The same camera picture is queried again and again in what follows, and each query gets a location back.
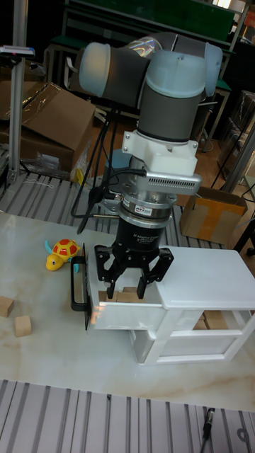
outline toy turtle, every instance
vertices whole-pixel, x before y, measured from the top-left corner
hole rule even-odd
[[[79,252],[81,247],[75,241],[69,239],[62,239],[58,241],[53,249],[50,248],[48,241],[45,241],[45,249],[49,253],[46,261],[46,268],[48,270],[57,270],[63,266]],[[74,272],[78,272],[79,265],[74,264]]]

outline white marble surface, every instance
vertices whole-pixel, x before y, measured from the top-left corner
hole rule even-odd
[[[45,239],[53,245],[65,237],[86,246],[112,241],[0,212],[0,294],[16,300],[0,318],[0,379],[255,411],[254,335],[231,362],[140,367],[127,331],[86,332],[84,315],[70,308],[69,264],[45,268]],[[81,273],[75,278],[80,288]],[[24,314],[33,332],[16,338],[14,318]]]

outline black cable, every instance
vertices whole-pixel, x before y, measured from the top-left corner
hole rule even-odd
[[[255,203],[254,200],[248,200],[248,198],[243,197],[245,201],[250,201],[250,203]]]
[[[254,186],[255,186],[255,183],[252,184],[252,186],[246,192],[242,193],[241,197],[243,197],[246,193],[248,193],[250,190],[252,190],[254,188]]]
[[[108,118],[109,118],[109,115],[106,116],[106,121],[104,122],[102,128],[100,129],[100,132],[99,132],[98,137],[96,139],[96,143],[95,143],[95,146],[93,148],[93,151],[92,151],[91,158],[89,160],[88,166],[86,168],[86,172],[85,172],[84,178],[82,180],[79,192],[78,192],[77,197],[76,197],[76,199],[74,201],[74,204],[72,205],[71,216],[74,217],[75,219],[82,219],[83,218],[83,215],[76,214],[76,210],[77,210],[77,207],[78,207],[78,204],[79,204],[79,199],[81,197],[82,190],[83,190],[83,188],[85,186],[86,179],[88,177],[89,171],[91,169],[92,162],[93,162],[95,154],[96,154],[98,143],[100,142],[101,136],[102,136],[105,128],[108,127]]]
[[[89,220],[89,215],[90,215],[92,209],[94,208],[94,205],[96,203],[102,201],[106,188],[108,188],[109,180],[111,179],[111,168],[112,168],[112,162],[113,162],[113,146],[114,146],[114,140],[115,140],[116,130],[117,130],[117,126],[118,126],[119,115],[120,115],[120,110],[118,111],[118,114],[116,116],[115,123],[113,126],[113,133],[112,133],[112,137],[111,137],[111,141],[110,141],[109,164],[108,164],[108,171],[106,174],[106,180],[102,181],[102,183],[98,187],[93,185],[93,187],[89,193],[89,205],[87,207],[86,214],[83,216],[81,224],[79,225],[79,227],[77,229],[77,234],[82,233],[82,231],[84,230],[84,228]]]
[[[214,413],[215,413],[215,409],[210,408],[210,409],[208,409],[208,412],[206,414],[205,424],[203,426],[203,441],[202,441],[200,453],[203,453],[205,451],[206,442],[208,441],[208,439],[210,437],[210,433],[211,433],[212,425],[213,425],[212,423],[213,423]]]
[[[99,162],[100,162],[100,158],[101,158],[101,152],[102,152],[102,149],[103,149],[103,141],[106,138],[107,131],[108,131],[108,129],[106,129],[105,132],[101,136],[101,143],[100,143],[100,147],[99,147],[99,150],[98,150],[98,156],[97,156],[97,160],[96,160],[95,174],[94,174],[94,177],[93,177],[93,185],[92,185],[93,188],[96,187],[96,177],[97,177],[97,174],[98,174],[98,167],[99,167]]]
[[[24,168],[24,170],[25,170],[27,173],[30,173],[30,170],[28,170],[28,167],[27,167],[22,161],[20,161],[20,165]]]
[[[103,153],[104,153],[104,155],[106,156],[106,159],[107,159],[107,161],[108,161],[108,163],[109,163],[109,158],[108,158],[108,156],[107,156],[106,149],[105,149],[104,145],[103,145]],[[116,170],[113,168],[113,166],[112,166],[111,169],[112,169],[112,171],[113,171],[114,173],[116,172]],[[116,178],[117,178],[117,183],[111,183],[110,185],[118,185],[118,184],[120,183],[119,178],[118,178],[117,176],[116,176]]]
[[[132,175],[138,175],[138,176],[146,176],[146,170],[132,170],[131,168],[125,168],[123,170],[116,171],[115,174],[110,175],[110,178],[114,178],[116,175],[120,175],[121,173],[127,173],[127,174],[132,174]],[[83,216],[83,219],[81,221],[81,224],[79,225],[79,228],[77,229],[77,234],[82,233],[84,230],[86,223],[89,220],[90,213],[92,209],[94,208],[94,205],[102,200],[104,192],[108,189],[109,181],[104,181],[98,188],[98,189],[91,199],[89,200],[89,206],[87,208],[86,214]]]

